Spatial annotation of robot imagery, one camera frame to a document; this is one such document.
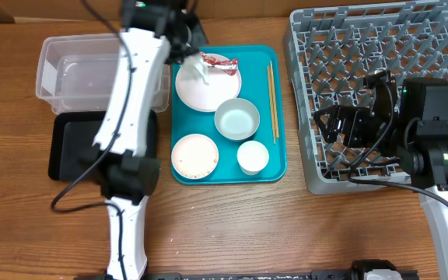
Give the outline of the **grey bowl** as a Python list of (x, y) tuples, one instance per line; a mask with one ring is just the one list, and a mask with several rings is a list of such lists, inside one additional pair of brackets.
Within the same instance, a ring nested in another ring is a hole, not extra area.
[(217, 108), (214, 122), (222, 136), (232, 141), (242, 141), (258, 130), (260, 113), (249, 100), (233, 98)]

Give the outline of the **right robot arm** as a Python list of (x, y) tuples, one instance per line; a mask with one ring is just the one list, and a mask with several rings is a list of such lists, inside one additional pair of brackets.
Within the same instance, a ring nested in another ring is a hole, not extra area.
[[(349, 167), (354, 184), (395, 187), (418, 193), (435, 245), (439, 276), (448, 279), (448, 81), (409, 78), (402, 85), (389, 71), (374, 72), (363, 79), (373, 92), (370, 107), (336, 105), (314, 113), (313, 119), (327, 143), (338, 136), (362, 155)], [(396, 163), (411, 182), (399, 184), (369, 180), (356, 170), (369, 155)]]

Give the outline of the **red snack wrapper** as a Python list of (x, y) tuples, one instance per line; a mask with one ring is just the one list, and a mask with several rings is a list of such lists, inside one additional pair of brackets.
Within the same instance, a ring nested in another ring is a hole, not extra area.
[(227, 75), (235, 75), (238, 71), (239, 62), (237, 58), (221, 59), (217, 54), (207, 54), (203, 51), (200, 52), (200, 55), (205, 65), (209, 68), (216, 68), (225, 72)]

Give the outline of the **white cup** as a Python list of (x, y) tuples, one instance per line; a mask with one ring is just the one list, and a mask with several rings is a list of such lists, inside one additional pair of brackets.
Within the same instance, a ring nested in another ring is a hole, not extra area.
[(269, 152), (265, 145), (257, 141), (244, 142), (237, 150), (240, 169), (249, 176), (260, 173), (269, 162)]

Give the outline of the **white napkin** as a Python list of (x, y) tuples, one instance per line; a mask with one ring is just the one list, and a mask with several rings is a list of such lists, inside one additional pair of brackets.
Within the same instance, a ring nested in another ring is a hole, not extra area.
[(205, 85), (209, 84), (208, 66), (200, 54), (193, 54), (184, 59), (180, 71), (183, 80), (201, 80)]

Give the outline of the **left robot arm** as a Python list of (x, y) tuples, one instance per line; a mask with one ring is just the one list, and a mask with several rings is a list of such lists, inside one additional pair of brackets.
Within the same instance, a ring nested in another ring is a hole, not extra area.
[(193, 79), (208, 81), (200, 47), (208, 39), (196, 15), (196, 1), (124, 1), (119, 61), (110, 101), (83, 162), (100, 186), (110, 220), (110, 262), (105, 279), (141, 279), (148, 259), (144, 248), (145, 210), (156, 188), (160, 163), (146, 155), (149, 116), (164, 65), (179, 64)]

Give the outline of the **small white plate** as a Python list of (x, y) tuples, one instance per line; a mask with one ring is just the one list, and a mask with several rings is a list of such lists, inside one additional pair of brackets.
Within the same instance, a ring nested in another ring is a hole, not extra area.
[(188, 180), (209, 176), (219, 162), (217, 145), (202, 134), (186, 135), (174, 145), (171, 163), (175, 171)]

